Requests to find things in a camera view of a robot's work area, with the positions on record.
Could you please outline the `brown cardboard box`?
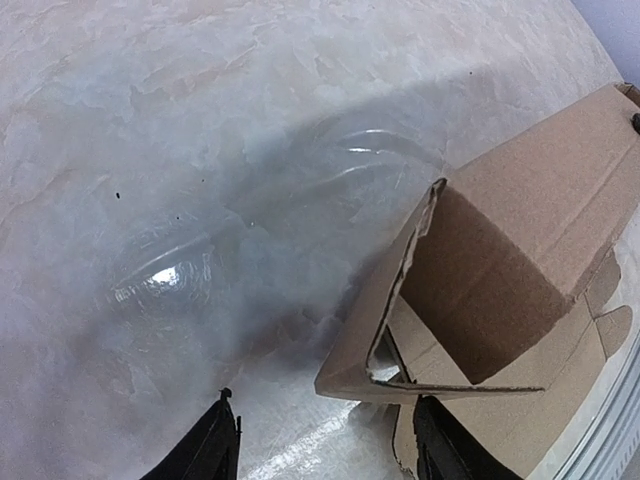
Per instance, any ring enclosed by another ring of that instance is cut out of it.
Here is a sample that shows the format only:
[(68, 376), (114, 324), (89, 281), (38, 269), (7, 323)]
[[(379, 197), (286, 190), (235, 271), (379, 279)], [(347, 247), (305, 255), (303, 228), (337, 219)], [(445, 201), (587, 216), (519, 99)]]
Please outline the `brown cardboard box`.
[(605, 86), (437, 180), (365, 281), (315, 390), (398, 406), (415, 478), (420, 396), (523, 478), (628, 338), (632, 309), (608, 301), (639, 205), (635, 113), (635, 86)]

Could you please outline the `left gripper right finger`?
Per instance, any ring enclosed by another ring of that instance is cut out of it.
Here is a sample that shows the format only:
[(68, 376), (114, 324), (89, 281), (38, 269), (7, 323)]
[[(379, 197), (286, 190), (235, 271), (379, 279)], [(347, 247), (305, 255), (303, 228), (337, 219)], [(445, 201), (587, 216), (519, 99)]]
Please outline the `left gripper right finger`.
[(433, 396), (420, 396), (413, 413), (418, 479), (520, 480), (493, 457)]

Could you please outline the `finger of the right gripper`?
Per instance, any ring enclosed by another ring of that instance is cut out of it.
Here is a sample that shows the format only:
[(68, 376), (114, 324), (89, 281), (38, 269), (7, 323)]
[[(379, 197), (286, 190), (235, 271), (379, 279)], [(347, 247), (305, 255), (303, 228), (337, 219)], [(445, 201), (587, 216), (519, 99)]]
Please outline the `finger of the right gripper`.
[(631, 120), (634, 130), (640, 134), (640, 113), (635, 113)]

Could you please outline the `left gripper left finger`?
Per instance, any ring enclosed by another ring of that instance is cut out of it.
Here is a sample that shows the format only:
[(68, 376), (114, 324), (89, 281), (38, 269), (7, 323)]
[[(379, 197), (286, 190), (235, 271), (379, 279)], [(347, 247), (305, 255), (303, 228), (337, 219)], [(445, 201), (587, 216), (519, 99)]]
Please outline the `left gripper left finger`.
[(236, 480), (241, 417), (233, 414), (229, 388), (158, 465), (141, 480)]

